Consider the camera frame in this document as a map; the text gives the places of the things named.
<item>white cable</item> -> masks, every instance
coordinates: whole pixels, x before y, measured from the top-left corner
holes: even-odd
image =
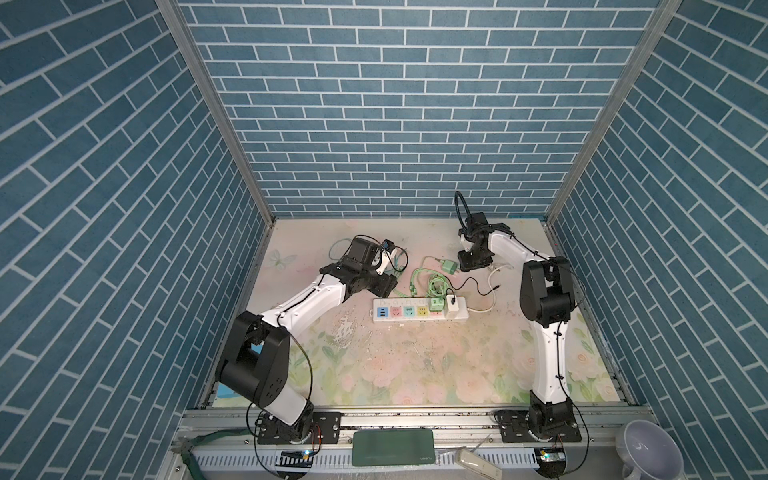
[[[488,288],[492,289],[491,295],[493,295],[493,303],[491,303],[491,306],[488,307],[485,310],[475,310],[475,309],[469,308],[469,307],[467,307],[467,310],[469,310],[470,312],[475,312],[475,313],[486,313],[486,312],[490,312],[491,310],[493,310],[493,307],[496,306],[496,290],[494,290],[493,286],[491,285],[491,277],[493,277],[494,273],[498,272],[499,270],[501,270],[502,268],[504,268],[506,266],[509,266],[509,265],[505,264],[505,265],[497,266],[496,268],[491,270],[491,272],[488,274]]]

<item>robotic arm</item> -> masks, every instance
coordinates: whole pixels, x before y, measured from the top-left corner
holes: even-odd
[[[576,307],[571,266],[564,257],[540,255],[515,237],[503,223],[489,224],[483,213],[471,214],[460,192],[455,195],[458,231],[464,250],[459,266],[468,272],[490,265],[498,255],[513,267],[522,267],[520,308],[533,322],[536,374],[528,409],[528,427],[534,436],[549,440],[573,433],[573,402],[564,390],[565,333]],[[466,223],[458,210],[464,204]]]
[[[314,405],[286,383],[290,340],[325,312],[363,290],[389,296],[397,278],[384,273],[395,245],[354,237],[344,256],[320,269],[304,290],[259,314],[249,303],[224,344],[216,379],[274,415],[277,434],[286,441],[306,438]],[[261,353],[251,349],[263,343]]]

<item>green power bank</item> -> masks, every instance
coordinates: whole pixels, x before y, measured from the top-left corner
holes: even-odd
[[[432,463],[435,463],[432,430],[359,430],[352,440],[352,465],[356,467]]]

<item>power strip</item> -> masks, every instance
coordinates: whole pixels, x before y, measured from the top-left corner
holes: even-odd
[[[463,296],[456,297],[456,304],[451,309],[446,302],[440,312],[429,311],[429,298],[425,296],[376,298],[373,299],[371,316],[374,322],[463,322],[469,318],[469,310],[467,310],[467,300]]]

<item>blue brick wall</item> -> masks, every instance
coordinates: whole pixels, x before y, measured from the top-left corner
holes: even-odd
[[[543,214],[657,0],[245,3],[181,1],[275,213],[434,217]]]
[[[0,478],[144,478],[263,230],[153,0],[0,2]]]
[[[684,0],[555,223],[693,478],[768,466],[766,25]]]

